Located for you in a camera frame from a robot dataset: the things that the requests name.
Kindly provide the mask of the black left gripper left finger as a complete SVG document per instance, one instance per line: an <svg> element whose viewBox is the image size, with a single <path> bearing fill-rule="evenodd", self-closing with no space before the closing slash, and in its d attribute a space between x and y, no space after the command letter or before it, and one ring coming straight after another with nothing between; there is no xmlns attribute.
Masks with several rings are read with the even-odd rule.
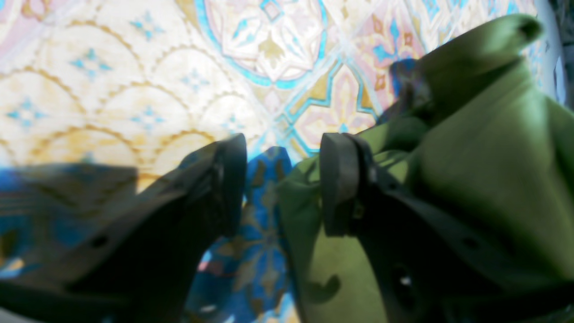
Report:
<svg viewBox="0 0 574 323"><path fill-rule="evenodd" d="M61 259L2 280L1 307L44 323L178 323L204 253L235 235L243 203L245 136L198 154Z"/></svg>

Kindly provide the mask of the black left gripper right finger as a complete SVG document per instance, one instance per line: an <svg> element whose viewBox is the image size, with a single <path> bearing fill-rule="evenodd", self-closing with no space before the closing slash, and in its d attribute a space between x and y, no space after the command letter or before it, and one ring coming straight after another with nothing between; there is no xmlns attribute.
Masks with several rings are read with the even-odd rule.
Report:
<svg viewBox="0 0 574 323"><path fill-rule="evenodd" d="M558 282L421 200L375 163L368 143L322 135L322 218L369 260L390 323L571 323L573 282Z"/></svg>

